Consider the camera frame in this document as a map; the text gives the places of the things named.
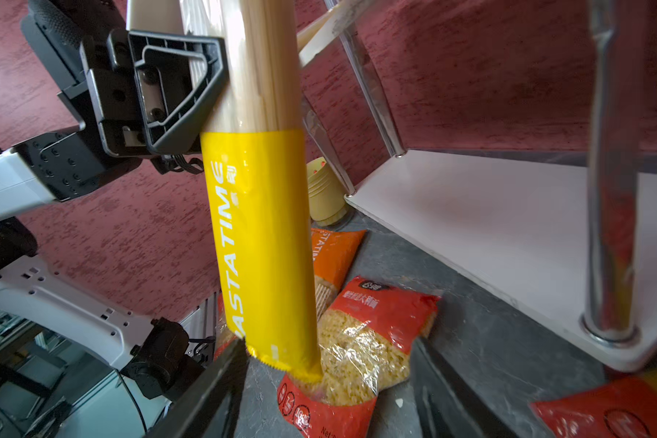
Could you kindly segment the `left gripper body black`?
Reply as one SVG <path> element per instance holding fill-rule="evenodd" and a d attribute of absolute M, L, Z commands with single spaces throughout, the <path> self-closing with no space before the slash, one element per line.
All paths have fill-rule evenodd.
<path fill-rule="evenodd" d="M 102 42 L 86 36 L 80 43 L 80 60 L 105 153 L 140 159 L 142 115 L 128 36 L 122 28 L 113 29 Z"/>

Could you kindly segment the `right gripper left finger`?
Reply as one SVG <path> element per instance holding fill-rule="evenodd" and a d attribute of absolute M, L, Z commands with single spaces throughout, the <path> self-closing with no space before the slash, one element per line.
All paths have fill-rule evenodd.
<path fill-rule="evenodd" d="M 248 363 L 246 343 L 242 339 L 231 342 L 147 436 L 232 437 L 237 428 Z"/>

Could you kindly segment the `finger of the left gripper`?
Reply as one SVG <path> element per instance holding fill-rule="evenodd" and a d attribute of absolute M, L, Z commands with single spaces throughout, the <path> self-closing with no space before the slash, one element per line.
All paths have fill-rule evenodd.
<path fill-rule="evenodd" d="M 229 80 L 224 38 L 131 31 L 128 41 L 148 151 L 191 153 Z"/>

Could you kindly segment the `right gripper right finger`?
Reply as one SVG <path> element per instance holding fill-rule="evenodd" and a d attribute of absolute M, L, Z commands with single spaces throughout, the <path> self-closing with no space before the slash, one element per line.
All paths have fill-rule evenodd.
<path fill-rule="evenodd" d="M 424 437 L 514 437 L 423 337 L 412 343 L 410 385 Z"/>

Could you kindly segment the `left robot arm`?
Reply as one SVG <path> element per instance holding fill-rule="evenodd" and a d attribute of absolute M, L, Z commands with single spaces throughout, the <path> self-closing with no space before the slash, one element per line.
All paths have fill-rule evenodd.
<path fill-rule="evenodd" d="M 202 120 L 221 38 L 175 1 L 0 1 L 0 310 L 78 343 L 150 399 L 204 367 L 177 322 L 125 303 L 217 283 Z"/>

